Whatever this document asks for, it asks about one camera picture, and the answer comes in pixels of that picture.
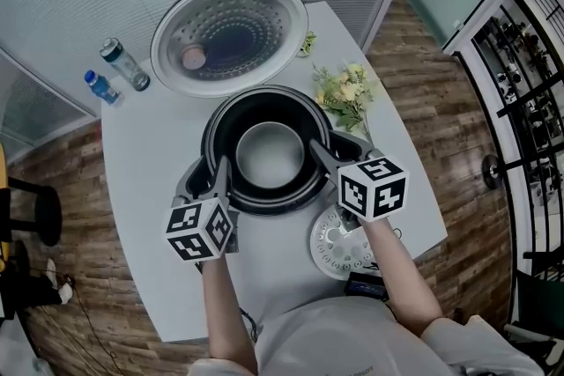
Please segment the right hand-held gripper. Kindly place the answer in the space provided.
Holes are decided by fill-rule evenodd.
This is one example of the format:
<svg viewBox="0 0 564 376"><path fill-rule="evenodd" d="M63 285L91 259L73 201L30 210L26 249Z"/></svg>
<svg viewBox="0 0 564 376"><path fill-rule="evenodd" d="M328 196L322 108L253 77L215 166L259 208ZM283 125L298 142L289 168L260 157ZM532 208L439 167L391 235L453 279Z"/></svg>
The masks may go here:
<svg viewBox="0 0 564 376"><path fill-rule="evenodd" d="M342 131L330 132L330 146L309 141L315 162L328 175L338 175L338 205L365 222L401 211L406 204L410 174L394 156L367 159L374 150L364 139Z"/></svg>

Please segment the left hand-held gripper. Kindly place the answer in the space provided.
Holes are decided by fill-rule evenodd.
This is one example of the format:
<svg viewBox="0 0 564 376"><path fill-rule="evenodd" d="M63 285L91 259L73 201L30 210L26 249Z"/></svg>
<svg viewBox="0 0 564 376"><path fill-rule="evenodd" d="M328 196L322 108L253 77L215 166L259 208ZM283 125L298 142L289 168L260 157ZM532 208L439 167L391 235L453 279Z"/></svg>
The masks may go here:
<svg viewBox="0 0 564 376"><path fill-rule="evenodd" d="M209 187L210 171L205 156L200 156L180 178L172 207L165 215L165 242L183 262L216 260L223 254L239 252L237 214L230 212L228 194L232 168L222 156L213 175L214 196L197 199Z"/></svg>

